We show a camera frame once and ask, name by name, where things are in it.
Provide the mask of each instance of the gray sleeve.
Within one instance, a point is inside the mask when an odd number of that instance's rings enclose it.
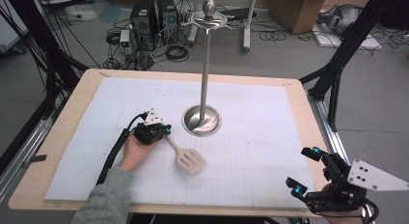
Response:
[[[75,214],[71,224],[126,223],[132,177],[119,167],[109,169],[105,182],[93,189],[88,204]]]

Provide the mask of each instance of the round metal base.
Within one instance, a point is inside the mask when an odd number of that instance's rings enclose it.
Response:
[[[222,125],[222,116],[211,106],[205,107],[204,118],[200,120],[201,106],[187,109],[181,117],[183,127],[196,136],[209,136],[216,133]]]

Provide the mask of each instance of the metal pole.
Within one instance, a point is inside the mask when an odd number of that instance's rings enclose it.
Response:
[[[206,29],[204,35],[204,71],[202,74],[201,113],[199,118],[200,122],[205,118],[205,99],[207,95],[208,65],[210,63],[210,45],[211,32],[210,29]]]

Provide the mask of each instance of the computer tower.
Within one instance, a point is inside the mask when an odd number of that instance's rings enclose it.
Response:
[[[130,14],[137,50],[154,51],[158,34],[154,0],[136,0]]]
[[[178,13],[174,0],[157,0],[159,30],[164,43],[178,41]]]

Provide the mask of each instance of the wooden spatula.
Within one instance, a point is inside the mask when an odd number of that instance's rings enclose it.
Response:
[[[198,151],[181,148],[170,135],[166,135],[166,139],[177,152],[177,167],[179,169],[190,175],[194,175],[205,166],[205,159]]]

